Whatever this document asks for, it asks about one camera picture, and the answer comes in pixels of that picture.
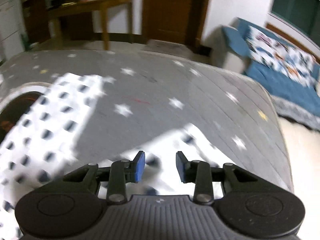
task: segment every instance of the gray bedsheet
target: gray bedsheet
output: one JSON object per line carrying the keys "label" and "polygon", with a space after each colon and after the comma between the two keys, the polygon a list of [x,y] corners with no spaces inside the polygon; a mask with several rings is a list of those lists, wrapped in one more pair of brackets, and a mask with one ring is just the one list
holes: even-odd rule
{"label": "gray bedsheet", "polygon": [[[112,158],[192,123],[237,165],[293,191],[288,153],[270,97],[247,77],[175,57],[93,50],[22,53],[0,72],[5,78],[2,97],[24,83],[51,83],[56,74],[67,72],[115,79],[105,83],[107,95],[99,99],[79,139],[79,166]],[[169,104],[174,98],[182,109]],[[122,104],[132,111],[128,117],[115,113],[115,105]]]}

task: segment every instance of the door frame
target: door frame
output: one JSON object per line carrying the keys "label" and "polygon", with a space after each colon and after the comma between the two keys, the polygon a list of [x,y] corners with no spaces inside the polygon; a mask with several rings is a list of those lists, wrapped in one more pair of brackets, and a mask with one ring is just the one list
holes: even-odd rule
{"label": "door frame", "polygon": [[[196,32],[194,34],[190,34],[187,36],[188,41],[187,41],[187,46],[189,46],[193,51],[197,51],[200,47],[201,43],[201,36],[202,36],[202,31],[204,27],[204,21],[205,17],[207,14],[207,9],[208,9],[208,3],[209,0],[203,0],[201,4],[201,12],[200,12],[200,20],[199,23],[196,26]],[[149,16],[150,16],[150,5],[151,5],[151,0],[143,0],[143,5],[142,5],[142,39],[144,43],[147,43],[148,41],[148,27],[149,27]]]}

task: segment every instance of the white wall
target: white wall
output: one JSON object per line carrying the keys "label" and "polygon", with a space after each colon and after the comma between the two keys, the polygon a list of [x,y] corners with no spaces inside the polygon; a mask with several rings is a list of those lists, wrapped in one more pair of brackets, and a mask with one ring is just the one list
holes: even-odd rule
{"label": "white wall", "polygon": [[[93,12],[93,29],[95,32],[101,32],[100,14]],[[141,34],[142,21],[142,0],[133,0],[133,33]],[[108,32],[109,33],[127,33],[127,6],[120,5],[108,10]]]}
{"label": "white wall", "polygon": [[272,4],[273,0],[209,0],[201,43],[211,47],[213,30],[236,17],[264,26]]}
{"label": "white wall", "polygon": [[313,41],[311,41],[308,37],[306,37],[303,33],[301,33],[296,28],[292,27],[290,24],[280,19],[279,17],[269,13],[267,16],[267,22],[287,33],[291,37],[295,38],[302,45],[306,46],[310,49],[314,54],[320,57],[320,48]]}

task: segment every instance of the table leg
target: table leg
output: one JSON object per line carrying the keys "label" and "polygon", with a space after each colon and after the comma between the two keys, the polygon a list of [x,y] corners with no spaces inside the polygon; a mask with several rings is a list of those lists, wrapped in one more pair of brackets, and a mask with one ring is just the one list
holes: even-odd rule
{"label": "table leg", "polygon": [[52,20],[53,22],[53,30],[54,30],[54,45],[55,49],[62,49],[62,32],[61,32],[61,26],[60,26],[60,20],[59,18],[55,18]]}
{"label": "table leg", "polygon": [[132,12],[132,1],[128,3],[128,31],[129,31],[129,41],[133,43],[133,24],[132,24],[133,12]]}
{"label": "table leg", "polygon": [[107,30],[108,16],[107,16],[107,10],[105,8],[100,10],[100,17],[101,17],[103,48],[104,50],[109,50],[109,33]]}

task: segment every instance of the star pattern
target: star pattern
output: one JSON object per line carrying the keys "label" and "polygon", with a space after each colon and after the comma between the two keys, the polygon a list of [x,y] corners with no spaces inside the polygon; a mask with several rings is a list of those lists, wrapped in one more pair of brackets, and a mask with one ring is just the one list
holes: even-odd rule
{"label": "star pattern", "polygon": [[175,64],[177,64],[178,66],[184,67],[184,65],[183,65],[180,61],[178,61],[178,60],[173,60],[173,62],[174,62]]}
{"label": "star pattern", "polygon": [[226,93],[227,97],[230,98],[232,101],[234,101],[235,103],[238,102],[238,100],[235,98],[234,95],[230,94],[229,92]]}
{"label": "star pattern", "polygon": [[246,150],[247,149],[245,147],[245,143],[243,142],[243,140],[241,140],[238,136],[235,136],[232,139],[236,143],[236,145],[239,148],[239,150]]}
{"label": "star pattern", "polygon": [[221,125],[218,124],[218,122],[214,121],[215,126],[220,130],[221,129]]}
{"label": "star pattern", "polygon": [[193,73],[194,75],[196,75],[197,77],[201,77],[201,74],[200,74],[198,71],[196,71],[195,69],[190,68],[189,71],[190,71],[191,73]]}
{"label": "star pattern", "polygon": [[184,104],[177,100],[177,98],[169,98],[169,100],[169,105],[173,106],[174,108],[180,108],[181,110],[183,109]]}
{"label": "star pattern", "polygon": [[122,68],[121,73],[130,76],[133,76],[135,74],[135,72],[130,68]]}
{"label": "star pattern", "polygon": [[128,117],[130,114],[133,114],[132,111],[130,110],[130,106],[126,104],[115,105],[115,112],[125,117]]}
{"label": "star pattern", "polygon": [[105,77],[105,78],[103,79],[103,81],[104,81],[104,82],[107,82],[107,83],[113,84],[113,83],[116,81],[116,79],[113,78],[113,77],[107,76],[107,77]]}

